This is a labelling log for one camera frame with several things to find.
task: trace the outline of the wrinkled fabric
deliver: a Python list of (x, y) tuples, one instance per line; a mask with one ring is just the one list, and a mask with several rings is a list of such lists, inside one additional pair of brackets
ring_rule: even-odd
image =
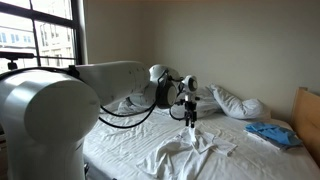
[(302, 147), (302, 144), (299, 144), (299, 145), (286, 145), (286, 144), (281, 144), (273, 139), (270, 139), (268, 137), (265, 137), (257, 132), (249, 132), (249, 131), (246, 131), (248, 136), (262, 142), (262, 143), (265, 143), (265, 144), (268, 144), (268, 145), (271, 145), (273, 147), (275, 147), (276, 149), (278, 150), (281, 150), (281, 151), (286, 151), (288, 149), (291, 149), (291, 148), (297, 148), (297, 147)]
[(174, 138), (161, 143), (137, 167), (157, 179), (193, 180), (210, 152), (229, 156), (235, 148), (236, 145), (213, 134), (184, 128)]
[(302, 141), (296, 137), (294, 131), (274, 124), (255, 122), (246, 125), (246, 130), (258, 133), (288, 146), (296, 146), (302, 143)]

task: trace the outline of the blue towel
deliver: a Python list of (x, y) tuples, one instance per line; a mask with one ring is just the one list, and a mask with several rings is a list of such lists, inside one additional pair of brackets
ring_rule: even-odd
[(273, 139), (281, 144), (296, 146), (302, 144), (302, 141), (296, 138), (296, 133), (290, 129), (286, 129), (274, 124), (267, 124), (262, 122), (255, 122), (248, 124), (246, 130), (249, 132), (256, 132), (265, 137)]

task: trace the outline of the wall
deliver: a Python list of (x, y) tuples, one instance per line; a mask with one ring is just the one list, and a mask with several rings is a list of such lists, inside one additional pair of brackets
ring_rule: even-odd
[(83, 0), (83, 10), (87, 62), (141, 61), (140, 3)]
[(194, 74), (289, 120), (295, 90), (320, 91), (320, 2), (144, 3), (143, 59)]

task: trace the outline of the black cable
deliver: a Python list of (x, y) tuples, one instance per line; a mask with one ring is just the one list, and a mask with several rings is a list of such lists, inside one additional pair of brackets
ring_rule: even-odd
[[(166, 73), (168, 73), (168, 70), (163, 71), (163, 73), (161, 74), (161, 76), (158, 78), (158, 80), (157, 80), (158, 85), (160, 84), (160, 79), (161, 79)], [(161, 95), (161, 92), (163, 91), (163, 88), (164, 88), (165, 85), (166, 85), (166, 82), (167, 82), (167, 79), (165, 79), (165, 82), (163, 83), (163, 87), (161, 88), (161, 90), (160, 90), (160, 91), (157, 91), (156, 100), (155, 100), (155, 102), (153, 103), (153, 105), (150, 107), (150, 111), (149, 111), (149, 113), (147, 114), (147, 116), (145, 116), (145, 117), (144, 117), (141, 121), (139, 121), (138, 123), (133, 124), (133, 125), (130, 125), (130, 126), (119, 126), (119, 125), (111, 124), (111, 123), (107, 122), (106, 120), (102, 119), (101, 117), (99, 117), (99, 120), (100, 120), (101, 122), (103, 122), (103, 123), (111, 126), (111, 127), (119, 128), (119, 129), (129, 129), (129, 128), (133, 128), (133, 127), (136, 127), (136, 126), (140, 125), (140, 124), (143, 123), (145, 120), (147, 120), (148, 117), (149, 117), (149, 116), (151, 115), (151, 113), (153, 112), (154, 108), (155, 108), (156, 105), (157, 105), (157, 102), (159, 101), (159, 97), (160, 97), (160, 95)]]
[[(178, 96), (182, 93), (182, 91), (183, 91), (183, 83), (180, 83), (180, 84), (178, 85), (178, 88), (179, 88), (179, 92), (177, 93), (177, 97), (178, 97)], [(186, 116), (183, 116), (183, 117), (181, 117), (181, 118), (175, 117), (175, 116), (172, 114), (171, 109), (172, 109), (172, 107), (170, 107), (170, 109), (169, 109), (169, 114), (170, 114), (170, 116), (171, 116), (172, 119), (181, 121), (181, 120), (184, 120), (184, 119), (186, 118)]]
[(135, 115), (139, 115), (139, 114), (146, 113), (146, 112), (148, 112), (148, 111), (150, 111), (150, 110), (152, 109), (152, 106), (153, 106), (153, 104), (152, 104), (150, 107), (148, 107), (147, 109), (145, 109), (145, 110), (143, 110), (143, 111), (141, 111), (141, 112), (135, 112), (135, 113), (132, 113), (132, 114), (115, 114), (115, 113), (107, 110), (107, 109), (104, 108), (103, 106), (100, 106), (100, 108), (101, 108), (104, 112), (106, 112), (106, 113), (108, 113), (108, 114), (110, 114), (110, 115), (112, 115), (112, 116), (116, 116), (116, 117), (130, 117), (130, 116), (135, 116)]
[(183, 77), (180, 77), (179, 79), (173, 79), (172, 76), (168, 77), (168, 80), (173, 81), (173, 82), (181, 82), (181, 81), (183, 81), (183, 79), (184, 79)]
[(149, 113), (147, 114), (146, 117), (144, 117), (141, 121), (139, 121), (138, 123), (136, 124), (133, 124), (133, 125), (130, 125), (130, 126), (119, 126), (119, 125), (115, 125), (115, 124), (111, 124), (109, 122), (107, 122), (106, 120), (102, 119), (101, 117), (99, 117), (99, 120), (102, 121), (103, 123), (111, 126), (111, 127), (114, 127), (114, 128), (119, 128), (119, 129), (129, 129), (129, 128), (133, 128), (133, 127), (136, 127), (138, 125), (140, 125), (141, 123), (143, 123), (145, 120), (147, 120), (149, 118), (149, 116), (151, 115), (151, 113), (153, 112), (154, 108), (156, 106), (152, 106), (152, 110), (149, 111)]

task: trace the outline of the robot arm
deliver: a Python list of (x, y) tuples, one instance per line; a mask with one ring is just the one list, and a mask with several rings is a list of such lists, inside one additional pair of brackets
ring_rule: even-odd
[[(84, 180), (83, 139), (100, 105), (130, 96), (142, 106), (170, 107), (177, 92), (172, 80), (179, 78), (170, 68), (155, 66), (149, 72), (129, 61), (1, 74), (0, 123), (8, 144), (9, 179)], [(186, 78), (184, 83), (195, 82)]]

